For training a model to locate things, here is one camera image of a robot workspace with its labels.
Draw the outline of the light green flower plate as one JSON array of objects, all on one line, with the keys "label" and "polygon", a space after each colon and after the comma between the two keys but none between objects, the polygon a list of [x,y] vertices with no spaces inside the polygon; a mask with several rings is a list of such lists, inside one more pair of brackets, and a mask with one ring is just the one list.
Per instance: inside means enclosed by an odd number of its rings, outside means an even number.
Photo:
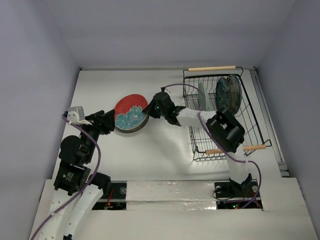
[{"label": "light green flower plate", "polygon": [[214,110],[214,107],[212,105],[212,102],[209,98],[209,94],[207,90],[205,89],[202,82],[198,83],[198,94],[197,94],[197,101],[199,104],[199,108],[202,111],[211,112]]}]

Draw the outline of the dark brown deer plate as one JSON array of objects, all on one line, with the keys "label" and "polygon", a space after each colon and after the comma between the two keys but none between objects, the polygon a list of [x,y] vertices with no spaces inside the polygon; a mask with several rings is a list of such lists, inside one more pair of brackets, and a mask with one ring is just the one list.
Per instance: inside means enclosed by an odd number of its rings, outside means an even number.
[{"label": "dark brown deer plate", "polygon": [[123,134],[135,133],[145,127],[148,120],[148,116],[144,120],[130,120],[129,122],[127,122],[126,120],[116,120],[115,129]]}]

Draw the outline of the dark teal blossom plate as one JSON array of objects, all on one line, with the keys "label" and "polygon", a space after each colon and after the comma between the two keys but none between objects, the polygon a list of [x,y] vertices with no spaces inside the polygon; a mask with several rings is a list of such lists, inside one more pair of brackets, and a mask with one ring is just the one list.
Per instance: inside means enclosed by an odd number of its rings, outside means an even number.
[{"label": "dark teal blossom plate", "polygon": [[229,87],[227,79],[223,76],[221,76],[216,83],[215,103],[219,111],[223,109],[231,110]]}]

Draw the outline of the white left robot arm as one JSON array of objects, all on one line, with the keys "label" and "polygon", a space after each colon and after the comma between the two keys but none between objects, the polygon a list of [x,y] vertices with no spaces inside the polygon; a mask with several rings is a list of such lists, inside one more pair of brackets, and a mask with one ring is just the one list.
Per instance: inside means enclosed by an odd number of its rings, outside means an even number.
[{"label": "white left robot arm", "polygon": [[85,116],[81,106],[70,107],[62,119],[80,131],[60,144],[60,164],[46,219],[35,230],[33,240],[75,240],[94,205],[112,194],[110,176],[100,173],[101,135],[115,129],[115,110]]}]

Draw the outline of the red and blue floral plate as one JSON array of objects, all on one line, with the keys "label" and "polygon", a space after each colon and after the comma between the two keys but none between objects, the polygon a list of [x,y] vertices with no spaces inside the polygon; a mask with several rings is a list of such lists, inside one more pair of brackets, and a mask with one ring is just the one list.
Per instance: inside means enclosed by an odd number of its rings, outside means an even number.
[{"label": "red and blue floral plate", "polygon": [[147,106],[146,98],[140,94],[130,94],[123,97],[114,107],[115,123],[117,120],[125,120],[127,123],[133,120],[143,121],[149,117],[142,112]]}]

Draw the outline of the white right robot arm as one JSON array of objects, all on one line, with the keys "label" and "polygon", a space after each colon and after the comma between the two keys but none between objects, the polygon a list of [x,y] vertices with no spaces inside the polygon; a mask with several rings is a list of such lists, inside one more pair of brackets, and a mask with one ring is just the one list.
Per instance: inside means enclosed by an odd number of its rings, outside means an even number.
[{"label": "white right robot arm", "polygon": [[142,112],[155,119],[163,117],[171,125],[204,129],[226,156],[230,171],[229,189],[237,197],[245,195],[252,181],[243,146],[245,130],[230,111],[201,111],[178,106],[168,93],[161,91]]}]

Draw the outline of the white blue floral plate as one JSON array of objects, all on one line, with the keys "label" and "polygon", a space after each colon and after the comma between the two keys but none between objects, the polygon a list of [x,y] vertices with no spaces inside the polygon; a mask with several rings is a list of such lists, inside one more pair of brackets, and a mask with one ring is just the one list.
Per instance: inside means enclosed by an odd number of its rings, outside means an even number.
[{"label": "white blue floral plate", "polygon": [[242,103],[242,88],[240,81],[235,74],[230,74],[227,79],[228,88],[228,110],[236,115]]}]

